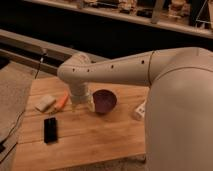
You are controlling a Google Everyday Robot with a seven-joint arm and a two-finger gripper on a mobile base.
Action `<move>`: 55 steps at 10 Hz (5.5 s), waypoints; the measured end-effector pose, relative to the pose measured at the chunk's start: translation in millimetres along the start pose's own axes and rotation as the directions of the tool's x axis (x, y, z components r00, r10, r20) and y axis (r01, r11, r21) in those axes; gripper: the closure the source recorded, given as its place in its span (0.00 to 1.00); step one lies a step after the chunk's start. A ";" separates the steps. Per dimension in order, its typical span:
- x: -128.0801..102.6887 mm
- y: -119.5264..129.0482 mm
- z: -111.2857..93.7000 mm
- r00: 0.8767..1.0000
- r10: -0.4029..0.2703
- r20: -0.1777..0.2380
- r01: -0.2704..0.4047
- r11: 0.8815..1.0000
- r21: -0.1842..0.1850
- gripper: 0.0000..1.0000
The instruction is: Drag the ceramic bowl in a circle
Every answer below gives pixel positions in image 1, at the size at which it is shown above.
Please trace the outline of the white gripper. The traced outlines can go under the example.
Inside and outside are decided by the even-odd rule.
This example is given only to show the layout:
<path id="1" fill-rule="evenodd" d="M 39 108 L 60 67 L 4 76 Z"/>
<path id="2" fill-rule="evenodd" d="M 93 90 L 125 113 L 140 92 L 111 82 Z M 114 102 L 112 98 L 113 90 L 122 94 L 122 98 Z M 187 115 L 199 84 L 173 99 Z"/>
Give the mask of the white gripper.
<path id="1" fill-rule="evenodd" d="M 70 84 L 70 99 L 71 99 L 71 110 L 76 111 L 77 104 L 86 103 L 87 108 L 91 111 L 95 111 L 95 104 L 91 99 L 91 93 L 87 83 L 81 84 Z"/>

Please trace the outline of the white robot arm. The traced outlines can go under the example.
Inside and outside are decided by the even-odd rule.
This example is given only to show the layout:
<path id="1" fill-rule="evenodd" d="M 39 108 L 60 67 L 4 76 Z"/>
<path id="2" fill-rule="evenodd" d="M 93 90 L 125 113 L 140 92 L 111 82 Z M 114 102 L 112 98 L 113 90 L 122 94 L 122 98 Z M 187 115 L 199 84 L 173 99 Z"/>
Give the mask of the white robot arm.
<path id="1" fill-rule="evenodd" d="M 89 98 L 90 82 L 149 88 L 145 104 L 148 171 L 213 171 L 213 52 L 154 50 L 92 63 L 76 53 L 57 71 L 71 100 Z"/>

